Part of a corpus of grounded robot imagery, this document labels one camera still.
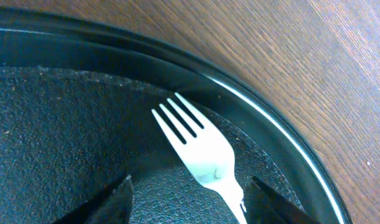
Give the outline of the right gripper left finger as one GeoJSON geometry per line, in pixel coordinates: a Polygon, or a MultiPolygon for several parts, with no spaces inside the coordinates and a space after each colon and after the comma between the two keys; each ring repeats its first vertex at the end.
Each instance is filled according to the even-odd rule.
{"type": "Polygon", "coordinates": [[[131,175],[107,186],[89,202],[55,221],[58,223],[128,224],[134,203],[131,175]]]}

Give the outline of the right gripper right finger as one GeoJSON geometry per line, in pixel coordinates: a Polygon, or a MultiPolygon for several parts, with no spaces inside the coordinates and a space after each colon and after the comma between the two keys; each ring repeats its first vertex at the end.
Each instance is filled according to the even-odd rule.
{"type": "Polygon", "coordinates": [[[244,188],[247,224],[320,224],[256,176],[244,188]]]}

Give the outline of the white plastic fork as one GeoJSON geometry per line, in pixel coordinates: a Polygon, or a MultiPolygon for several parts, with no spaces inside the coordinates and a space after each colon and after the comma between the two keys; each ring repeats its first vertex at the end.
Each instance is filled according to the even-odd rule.
{"type": "Polygon", "coordinates": [[[183,143],[159,113],[152,114],[186,168],[204,188],[218,193],[240,224],[246,224],[244,191],[234,174],[235,156],[231,144],[221,131],[196,107],[179,93],[175,96],[200,122],[197,124],[170,98],[167,100],[180,117],[189,125],[196,136],[192,136],[184,125],[161,103],[159,106],[173,126],[184,138],[183,143]]]}

